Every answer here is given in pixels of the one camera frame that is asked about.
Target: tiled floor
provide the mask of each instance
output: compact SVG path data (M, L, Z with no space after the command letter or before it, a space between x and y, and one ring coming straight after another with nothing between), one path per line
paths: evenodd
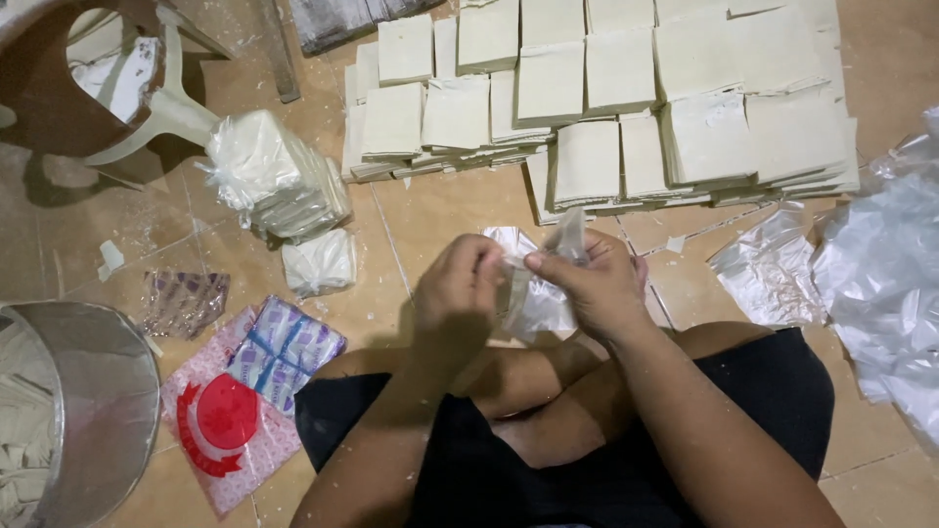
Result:
M341 158L344 133L343 67L356 43L325 55L297 58L301 101L282 105L257 47L250 3L183 3L208 32L241 53L238 61L203 61L190 79L219 115L269 108L305 141ZM287 35L296 51L289 8ZM443 4L436 17L453 8ZM848 102L860 119L859 150L870 159L919 130L918 113L939 102L939 5L917 0L845 0L840 3ZM0 299L65 298L114 305L133 315L140 306L142 272L231 273L233 286L222 322L247 303L277 293L291 298L279 253L242 230L231 210L215 203L205 175L181 141L165 157L171 167L145 192L99 180L69 160L33 156L0 146ZM301 306L347 335L353 347L407 344L409 294L443 245L488 225L518 225L536 239L529 198L518 167L496 172L418 177L354 186L350 228L358 236L359 284L350 291ZM812 203L816 209L831 200ZM593 227L629 240L649 256L650 309L659 324L683 330L707 321L744 316L705 260L774 206L720 210L682 208L598 220ZM686 235L684 251L665 251L669 237ZM99 245L112 240L127 264L98 280ZM872 406L857 393L837 338L807 329L834 379L838 402L825 478L825 494L851 528L935 526L939 520L939 466L927 459L889 406ZM194 343L164 339L161 376L172 373L208 337ZM292 458L225 520L216 520L173 438L161 431L143 480L102 526L280 528L315 477L306 457Z

